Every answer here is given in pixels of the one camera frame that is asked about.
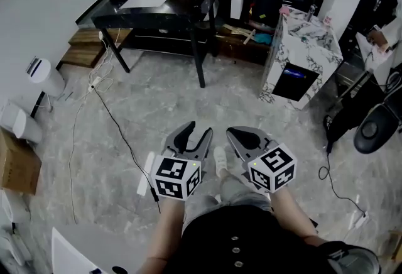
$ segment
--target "table leg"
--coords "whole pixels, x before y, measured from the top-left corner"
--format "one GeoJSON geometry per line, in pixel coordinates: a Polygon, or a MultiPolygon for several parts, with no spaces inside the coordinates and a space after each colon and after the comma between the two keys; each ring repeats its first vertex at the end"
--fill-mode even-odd
{"type": "Polygon", "coordinates": [[[214,5],[211,6],[208,12],[209,15],[209,30],[211,33],[211,54],[213,57],[218,56],[218,43],[216,40],[216,29],[215,29],[215,14],[214,14],[214,5]]]}
{"type": "Polygon", "coordinates": [[[198,80],[200,81],[200,86],[203,89],[205,87],[204,71],[202,70],[201,54],[198,50],[197,39],[195,37],[195,28],[190,30],[190,37],[194,53],[195,67],[197,68],[198,80]]]}
{"type": "Polygon", "coordinates": [[[123,60],[119,50],[117,49],[117,47],[114,44],[114,40],[111,38],[111,36],[107,32],[107,29],[106,28],[101,28],[100,31],[102,32],[103,37],[105,38],[105,40],[109,44],[109,47],[112,49],[113,54],[116,56],[117,60],[119,61],[119,63],[123,67],[123,69],[126,71],[126,73],[130,73],[129,67],[127,66],[127,64],[123,60]]]}
{"type": "Polygon", "coordinates": [[[335,105],[337,105],[344,97],[346,94],[350,94],[352,92],[352,90],[359,85],[359,83],[361,81],[363,81],[364,79],[369,79],[371,77],[372,73],[364,71],[362,74],[360,74],[360,76],[352,83],[351,86],[349,86],[347,88],[347,90],[345,92],[343,92],[339,97],[337,97],[337,99],[335,100],[335,102],[333,102],[331,104],[331,106],[327,109],[327,112],[331,111],[335,105]]]}

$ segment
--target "gray shorts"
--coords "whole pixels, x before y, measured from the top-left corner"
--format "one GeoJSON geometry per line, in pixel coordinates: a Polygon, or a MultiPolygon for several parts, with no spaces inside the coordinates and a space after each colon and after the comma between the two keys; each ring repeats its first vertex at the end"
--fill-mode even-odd
{"type": "Polygon", "coordinates": [[[220,199],[222,202],[212,196],[200,196],[195,197],[195,202],[186,204],[183,229],[195,218],[225,206],[250,205],[272,212],[271,203],[266,196],[253,191],[233,175],[228,175],[220,182],[220,199]]]}

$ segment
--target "bottle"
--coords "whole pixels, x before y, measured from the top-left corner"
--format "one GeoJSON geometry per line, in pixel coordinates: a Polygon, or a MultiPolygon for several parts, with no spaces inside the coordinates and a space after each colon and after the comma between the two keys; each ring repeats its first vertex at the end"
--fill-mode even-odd
{"type": "Polygon", "coordinates": [[[305,17],[306,21],[311,22],[312,17],[314,15],[314,12],[315,12],[316,9],[317,9],[317,6],[314,5],[314,4],[310,6],[310,10],[308,11],[308,13],[307,13],[307,15],[305,17]]]}

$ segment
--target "white shoe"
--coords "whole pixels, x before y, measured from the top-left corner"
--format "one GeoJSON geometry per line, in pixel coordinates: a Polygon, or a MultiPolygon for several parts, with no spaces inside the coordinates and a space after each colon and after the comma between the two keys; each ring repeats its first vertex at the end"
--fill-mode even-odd
{"type": "Polygon", "coordinates": [[[217,146],[214,149],[214,159],[215,159],[215,164],[216,164],[216,174],[220,178],[219,172],[222,169],[227,170],[227,164],[226,164],[226,153],[223,147],[217,146]]]}

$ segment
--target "wooden step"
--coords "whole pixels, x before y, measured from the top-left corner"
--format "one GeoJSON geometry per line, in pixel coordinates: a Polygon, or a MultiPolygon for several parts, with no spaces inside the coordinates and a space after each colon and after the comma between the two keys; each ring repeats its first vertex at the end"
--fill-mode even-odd
{"type": "MultiPolygon", "coordinates": [[[[117,34],[119,34],[119,29],[109,29],[107,30],[115,41],[117,38],[117,34]]],[[[127,35],[130,33],[130,29],[122,28],[120,29],[119,40],[118,43],[122,43],[127,35]]],[[[103,45],[103,42],[99,40],[99,30],[96,28],[84,28],[78,30],[73,37],[68,41],[68,43],[72,46],[97,46],[103,45]]]]}
{"type": "Polygon", "coordinates": [[[89,46],[71,46],[66,54],[64,54],[62,64],[74,66],[94,68],[96,63],[105,53],[105,46],[89,45],[89,46]]]}

